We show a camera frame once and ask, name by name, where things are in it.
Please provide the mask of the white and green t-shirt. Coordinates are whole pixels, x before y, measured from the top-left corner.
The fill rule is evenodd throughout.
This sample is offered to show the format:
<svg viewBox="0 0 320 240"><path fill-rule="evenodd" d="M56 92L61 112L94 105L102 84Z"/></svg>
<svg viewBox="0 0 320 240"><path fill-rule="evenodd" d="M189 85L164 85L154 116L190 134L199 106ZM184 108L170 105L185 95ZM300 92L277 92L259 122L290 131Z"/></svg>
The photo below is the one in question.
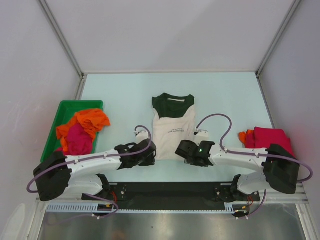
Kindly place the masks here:
<svg viewBox="0 0 320 240"><path fill-rule="evenodd" d="M195 130L195 97L163 93L152 98L153 135L157 161L182 161L176 150L183 140L192 141Z"/></svg>

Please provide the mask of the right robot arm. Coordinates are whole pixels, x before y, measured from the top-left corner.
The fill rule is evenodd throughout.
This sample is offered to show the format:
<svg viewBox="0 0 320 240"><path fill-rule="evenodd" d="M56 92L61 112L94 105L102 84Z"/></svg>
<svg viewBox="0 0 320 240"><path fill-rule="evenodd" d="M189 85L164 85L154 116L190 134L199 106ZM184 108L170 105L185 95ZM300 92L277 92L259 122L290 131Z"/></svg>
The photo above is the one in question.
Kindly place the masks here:
<svg viewBox="0 0 320 240"><path fill-rule="evenodd" d="M268 148L227 149L213 141L196 144L182 140L175 154L192 166L229 166L253 171L233 178L230 194L237 201L260 190L273 189L287 195L296 193L299 162L278 144Z"/></svg>

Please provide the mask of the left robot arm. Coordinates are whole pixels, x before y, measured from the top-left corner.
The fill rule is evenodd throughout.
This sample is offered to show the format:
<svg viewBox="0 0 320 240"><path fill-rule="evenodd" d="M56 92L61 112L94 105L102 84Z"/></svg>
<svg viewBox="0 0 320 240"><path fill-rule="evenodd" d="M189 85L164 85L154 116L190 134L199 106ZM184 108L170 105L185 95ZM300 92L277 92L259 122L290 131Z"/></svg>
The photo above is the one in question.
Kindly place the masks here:
<svg viewBox="0 0 320 240"><path fill-rule="evenodd" d="M156 154L157 147L150 139L88 155L55 151L33 171L36 193L42 202L78 197L86 200L91 196L105 200L111 193L106 171L153 166Z"/></svg>

